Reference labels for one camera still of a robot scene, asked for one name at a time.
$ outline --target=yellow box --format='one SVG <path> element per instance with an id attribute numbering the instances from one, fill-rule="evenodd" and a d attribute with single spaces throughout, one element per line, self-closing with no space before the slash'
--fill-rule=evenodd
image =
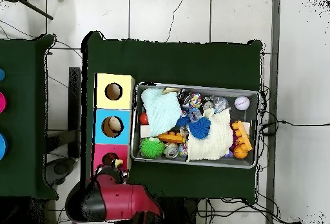
<path id="1" fill-rule="evenodd" d="M 97 73 L 96 80 L 94 86 L 97 88 L 98 109 L 131 109 L 135 85 L 133 77 Z"/>

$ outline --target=blue box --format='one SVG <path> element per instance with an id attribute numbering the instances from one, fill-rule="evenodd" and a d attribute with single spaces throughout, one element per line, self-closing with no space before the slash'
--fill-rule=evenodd
<path id="1" fill-rule="evenodd" d="M 108 137 L 102 131 L 103 120 L 107 117 L 118 117 L 121 119 L 124 129 L 117 137 Z M 95 123 L 95 143 L 128 145 L 130 143 L 130 119 L 131 111 L 116 109 L 97 109 Z"/>

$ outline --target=gray tray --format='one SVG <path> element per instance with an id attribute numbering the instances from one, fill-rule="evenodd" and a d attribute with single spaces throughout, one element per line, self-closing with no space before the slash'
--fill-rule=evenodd
<path id="1" fill-rule="evenodd" d="M 217 95 L 227 98 L 229 102 L 230 119 L 231 122 L 241 120 L 242 122 L 250 123 L 250 142 L 253 147 L 252 151 L 244 159 L 236 158 L 219 158 L 218 160 L 197 160 L 186 162 L 186 158 L 178 156 L 175 159 L 167 159 L 164 155 L 154 159 L 149 159 L 141 156 L 140 153 L 140 123 L 138 116 L 142 113 L 143 102 L 141 99 L 141 93 L 147 88 L 186 88 L 192 92 L 200 93 L 201 95 L 210 96 Z M 234 102 L 239 96 L 245 96 L 250 100 L 250 106 L 246 111 L 239 111 L 236 109 Z M 131 130 L 131 157 L 133 160 L 140 162 L 154 162 L 154 163 L 179 163 L 186 165 L 203 165 L 210 167 L 236 167 L 236 168 L 252 168 L 257 164 L 257 149 L 258 149 L 258 132 L 260 126 L 260 107 L 261 96 L 257 91 L 246 91 L 241 89 L 219 89 L 209 87 L 196 87 L 196 86 L 184 86 L 173 84 L 161 84 L 161 83 L 147 83 L 140 82 L 134 89 L 134 108 L 133 108 L 133 120 Z"/>

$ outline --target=white ball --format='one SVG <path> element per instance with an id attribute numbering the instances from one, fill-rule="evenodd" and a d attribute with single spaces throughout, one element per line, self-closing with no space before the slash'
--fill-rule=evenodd
<path id="1" fill-rule="evenodd" d="M 247 97 L 237 97 L 235 100 L 235 107 L 240 111 L 245 111 L 250 106 L 250 100 Z"/>

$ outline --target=green table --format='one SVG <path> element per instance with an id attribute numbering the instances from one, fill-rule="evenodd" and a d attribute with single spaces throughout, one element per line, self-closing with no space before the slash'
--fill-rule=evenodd
<path id="1" fill-rule="evenodd" d="M 0 68 L 6 73 L 0 91 L 7 108 L 0 133 L 8 150 L 0 160 L 0 196 L 57 199 L 44 179 L 46 162 L 45 53 L 53 35 L 32 41 L 0 39 Z"/>
<path id="2" fill-rule="evenodd" d="M 261 42 L 230 44 L 213 42 L 160 43 L 135 40 L 104 40 L 90 32 L 82 42 L 82 110 L 86 154 L 91 154 L 93 118 L 93 79 L 95 73 L 131 75 L 136 82 L 150 81 L 192 86 L 248 89 L 260 84 Z M 90 157 L 82 173 L 90 175 Z M 145 185 L 151 194 L 166 197 L 240 197 L 253 203 L 255 168 L 234 169 L 166 163 L 132 162 L 130 183 Z"/>

